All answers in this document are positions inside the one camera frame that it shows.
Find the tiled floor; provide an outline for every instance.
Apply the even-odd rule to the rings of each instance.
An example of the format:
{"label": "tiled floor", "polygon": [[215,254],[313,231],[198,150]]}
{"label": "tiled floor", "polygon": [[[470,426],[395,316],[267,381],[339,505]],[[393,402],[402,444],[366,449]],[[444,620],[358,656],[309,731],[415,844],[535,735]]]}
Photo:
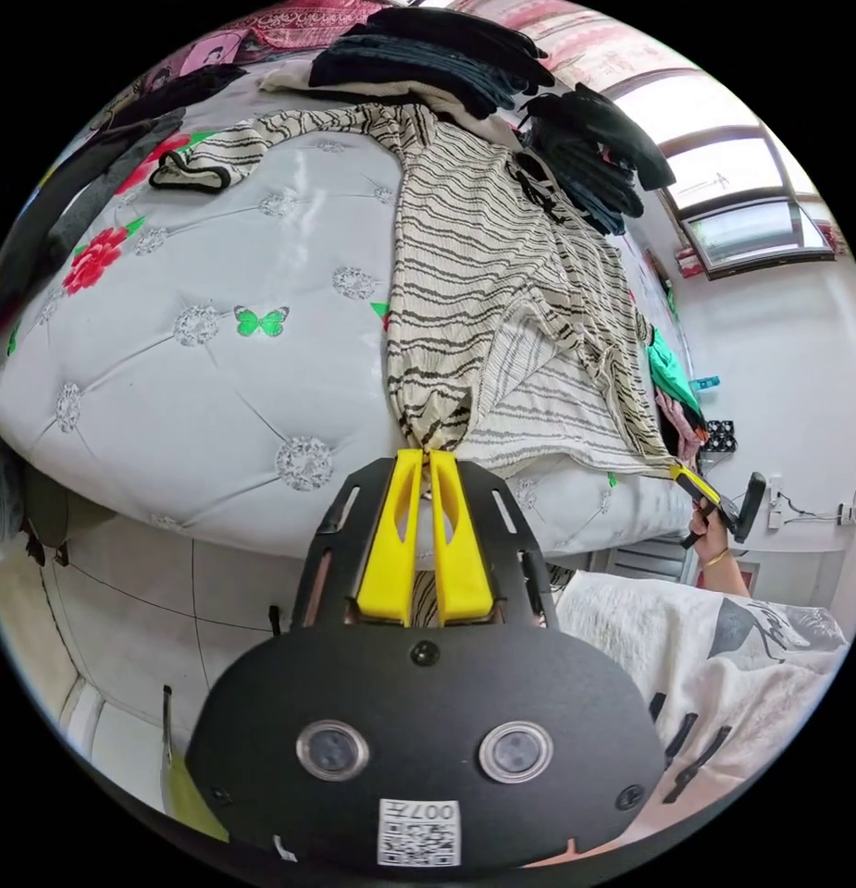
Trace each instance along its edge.
{"label": "tiled floor", "polygon": [[55,626],[39,569],[20,540],[0,560],[0,629],[27,687],[56,722],[78,675]]}
{"label": "tiled floor", "polygon": [[270,638],[270,605],[288,619],[302,567],[126,518],[73,540],[69,561],[46,566],[43,579],[80,672],[153,725],[171,685],[181,742],[219,675]]}
{"label": "tiled floor", "polygon": [[162,731],[153,724],[105,703],[94,732],[92,764],[131,796],[165,812]]}

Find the qr code label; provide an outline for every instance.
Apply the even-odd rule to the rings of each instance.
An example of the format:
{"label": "qr code label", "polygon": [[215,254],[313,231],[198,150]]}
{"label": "qr code label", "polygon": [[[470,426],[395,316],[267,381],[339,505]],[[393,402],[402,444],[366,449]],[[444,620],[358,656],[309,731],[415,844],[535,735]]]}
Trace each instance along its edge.
{"label": "qr code label", "polygon": [[457,867],[462,860],[458,802],[382,798],[378,864],[384,867]]}

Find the striped dress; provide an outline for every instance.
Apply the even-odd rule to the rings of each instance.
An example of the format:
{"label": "striped dress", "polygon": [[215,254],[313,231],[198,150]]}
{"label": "striped dress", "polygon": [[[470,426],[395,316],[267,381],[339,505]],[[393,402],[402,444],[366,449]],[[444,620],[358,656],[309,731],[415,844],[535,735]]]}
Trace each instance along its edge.
{"label": "striped dress", "polygon": [[[571,204],[552,217],[530,200],[509,149],[422,105],[282,111],[163,155],[150,181],[223,191],[273,145],[314,131],[369,136],[403,168],[387,387],[411,446],[454,450],[494,424],[468,458],[485,456],[496,471],[568,452],[599,470],[667,476],[672,457],[641,383],[650,328],[628,296],[618,253]],[[561,388],[567,362],[580,381]],[[529,446],[497,447],[506,429]],[[562,437],[573,446],[562,447]]]}

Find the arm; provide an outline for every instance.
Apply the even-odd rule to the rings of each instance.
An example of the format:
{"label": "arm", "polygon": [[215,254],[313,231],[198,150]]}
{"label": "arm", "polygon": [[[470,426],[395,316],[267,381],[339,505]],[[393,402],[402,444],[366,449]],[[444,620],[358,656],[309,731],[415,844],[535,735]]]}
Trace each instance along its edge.
{"label": "arm", "polygon": [[699,506],[693,509],[689,529],[699,535],[696,554],[705,574],[705,588],[724,595],[749,596],[739,565],[729,549],[729,537],[717,512],[702,516]]}

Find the wall outlet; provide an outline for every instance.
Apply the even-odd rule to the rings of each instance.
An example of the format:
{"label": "wall outlet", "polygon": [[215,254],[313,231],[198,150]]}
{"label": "wall outlet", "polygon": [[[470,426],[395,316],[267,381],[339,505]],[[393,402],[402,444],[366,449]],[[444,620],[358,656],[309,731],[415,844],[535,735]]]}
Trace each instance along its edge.
{"label": "wall outlet", "polygon": [[848,502],[842,502],[837,507],[837,517],[835,519],[838,527],[843,527],[845,524],[852,524],[853,522],[853,506]]}
{"label": "wall outlet", "polygon": [[782,475],[770,475],[767,481],[767,492],[770,494],[770,505],[775,506],[782,495]]}
{"label": "wall outlet", "polygon": [[770,514],[767,517],[767,527],[770,530],[779,530],[784,523],[784,519],[782,517],[782,508],[779,506],[771,506]]}

